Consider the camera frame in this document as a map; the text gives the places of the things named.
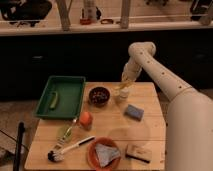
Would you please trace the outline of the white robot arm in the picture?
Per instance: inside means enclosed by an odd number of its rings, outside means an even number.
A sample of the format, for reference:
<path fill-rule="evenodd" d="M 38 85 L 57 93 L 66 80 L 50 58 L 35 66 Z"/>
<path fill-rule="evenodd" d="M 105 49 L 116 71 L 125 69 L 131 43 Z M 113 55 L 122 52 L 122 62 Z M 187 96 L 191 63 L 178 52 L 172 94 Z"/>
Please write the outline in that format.
<path fill-rule="evenodd" d="M 144 69 L 169 100 L 165 171 L 213 171 L 213 100 L 159 63 L 153 42 L 128 47 L 124 84 Z"/>

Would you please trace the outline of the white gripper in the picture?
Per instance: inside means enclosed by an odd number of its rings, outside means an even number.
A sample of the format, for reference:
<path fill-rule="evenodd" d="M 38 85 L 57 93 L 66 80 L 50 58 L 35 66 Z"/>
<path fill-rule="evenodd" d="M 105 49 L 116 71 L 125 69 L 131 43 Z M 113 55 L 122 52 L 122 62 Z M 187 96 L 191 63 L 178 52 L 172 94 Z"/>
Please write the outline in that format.
<path fill-rule="evenodd" d="M 136 64 L 127 62 L 124 66 L 121 80 L 125 81 L 125 87 L 131 86 L 140 76 L 142 68 Z"/>

